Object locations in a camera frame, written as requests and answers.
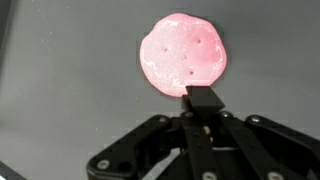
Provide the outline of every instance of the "table surface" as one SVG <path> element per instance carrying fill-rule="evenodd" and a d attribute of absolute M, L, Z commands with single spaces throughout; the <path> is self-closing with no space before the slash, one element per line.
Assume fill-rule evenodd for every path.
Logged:
<path fill-rule="evenodd" d="M 226 110 L 320 139 L 318 7 L 305 0 L 19 0 L 1 67 L 0 160 L 28 179 L 85 180 L 93 155 L 154 114 L 179 114 L 180 99 L 149 84 L 138 56 L 145 33 L 176 12 L 207 18 L 221 32 L 228 66 L 212 88 Z"/>

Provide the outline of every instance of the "dark gray surface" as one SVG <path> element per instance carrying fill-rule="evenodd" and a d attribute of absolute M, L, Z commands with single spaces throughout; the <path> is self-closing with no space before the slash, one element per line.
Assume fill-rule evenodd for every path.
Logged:
<path fill-rule="evenodd" d="M 208 16 L 229 65 L 214 90 L 320 138 L 320 1 L 21 0 L 0 81 L 0 160 L 34 180 L 84 180 L 94 154 L 157 113 L 177 114 L 137 63 L 139 43 L 175 12 Z"/>

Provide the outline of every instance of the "translucent pink substance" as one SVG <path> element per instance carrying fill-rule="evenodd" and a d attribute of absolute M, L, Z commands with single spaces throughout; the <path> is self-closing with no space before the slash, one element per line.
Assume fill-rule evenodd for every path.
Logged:
<path fill-rule="evenodd" d="M 187 85 L 210 86 L 217 80 L 227 56 L 211 23 L 178 13 L 160 20 L 143 39 L 140 62 L 154 87 L 181 97 Z"/>

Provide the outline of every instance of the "pink slime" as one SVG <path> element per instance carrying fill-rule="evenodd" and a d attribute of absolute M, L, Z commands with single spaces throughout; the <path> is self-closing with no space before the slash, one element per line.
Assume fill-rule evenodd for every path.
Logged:
<path fill-rule="evenodd" d="M 143 39 L 140 62 L 150 83 L 181 97 L 186 85 L 210 86 L 223 73 L 227 56 L 216 29 L 186 14 L 161 19 Z"/>

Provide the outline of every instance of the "pink gel blob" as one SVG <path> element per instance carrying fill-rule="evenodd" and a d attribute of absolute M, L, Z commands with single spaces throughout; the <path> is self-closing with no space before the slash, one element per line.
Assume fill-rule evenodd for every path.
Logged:
<path fill-rule="evenodd" d="M 186 86 L 210 86 L 223 73 L 227 56 L 211 23 L 186 14 L 161 19 L 143 39 L 140 63 L 149 82 L 181 97 Z"/>

